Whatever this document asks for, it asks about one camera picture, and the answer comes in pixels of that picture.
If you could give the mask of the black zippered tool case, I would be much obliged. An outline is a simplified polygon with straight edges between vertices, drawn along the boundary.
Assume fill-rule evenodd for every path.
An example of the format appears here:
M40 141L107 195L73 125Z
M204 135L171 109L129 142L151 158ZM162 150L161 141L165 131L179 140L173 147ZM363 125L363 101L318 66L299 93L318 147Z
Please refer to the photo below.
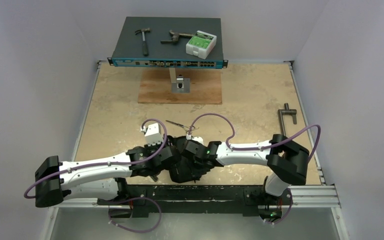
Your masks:
M206 146L208 149L207 153L209 155L208 157L209 160L205 161L203 164L193 164L193 163L182 161L182 144L184 143L185 140L187 140L186 136L180 136L180 137L174 137L170 141L172 143L172 146L176 146L181 154L181 160L169 169L170 179L175 183L186 183L191 181L194 181L194 182L198 181L203 175L208 173L211 169L213 169L216 166L215 159L217 156L216 154L217 146L214 144Z

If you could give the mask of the black comb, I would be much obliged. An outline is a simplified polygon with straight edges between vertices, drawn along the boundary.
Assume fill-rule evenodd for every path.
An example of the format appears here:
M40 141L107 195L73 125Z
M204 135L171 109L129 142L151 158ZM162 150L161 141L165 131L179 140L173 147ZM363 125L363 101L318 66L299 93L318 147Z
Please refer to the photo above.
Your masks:
M157 177L157 176L154 176L154 175L150 176L150 178L151 178L154 182L157 182L157 181L159 180L158 177Z

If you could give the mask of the silver thinning scissors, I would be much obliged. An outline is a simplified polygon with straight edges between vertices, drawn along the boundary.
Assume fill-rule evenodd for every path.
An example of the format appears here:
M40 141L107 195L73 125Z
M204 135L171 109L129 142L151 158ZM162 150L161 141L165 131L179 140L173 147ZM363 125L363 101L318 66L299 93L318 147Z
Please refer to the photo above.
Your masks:
M182 128L185 132L188 132L188 131L194 131L196 130L197 128L195 126L191 126L191 128L187 125L184 125L184 124L181 124L181 123L177 123L177 122L174 122L174 121L171 121L171 120L165 120L165 122L169 123L169 124L172 124L174 126L177 126L177 127L180 127Z

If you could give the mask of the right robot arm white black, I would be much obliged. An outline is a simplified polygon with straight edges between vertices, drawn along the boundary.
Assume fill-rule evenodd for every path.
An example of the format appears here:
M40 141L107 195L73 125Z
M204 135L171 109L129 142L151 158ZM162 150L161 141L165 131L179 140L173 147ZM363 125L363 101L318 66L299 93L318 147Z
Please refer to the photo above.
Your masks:
M198 181L215 167L236 164L269 167L272 174L265 180L260 196L268 204L274 203L288 186L303 186L307 182L310 151L282 134L257 143L228 145L210 141L203 145L195 137L179 144L181 160L170 170L176 183Z

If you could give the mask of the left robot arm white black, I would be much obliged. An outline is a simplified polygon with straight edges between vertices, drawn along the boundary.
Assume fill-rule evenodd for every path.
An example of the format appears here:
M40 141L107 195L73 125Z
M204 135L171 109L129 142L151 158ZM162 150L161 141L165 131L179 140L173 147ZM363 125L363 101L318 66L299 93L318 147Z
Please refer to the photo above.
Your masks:
M129 199L127 188L113 183L116 179L157 176L182 159L174 145L136 146L114 156L82 162L60 161L47 157L35 171L35 206L53 207L75 198L112 200L118 205Z

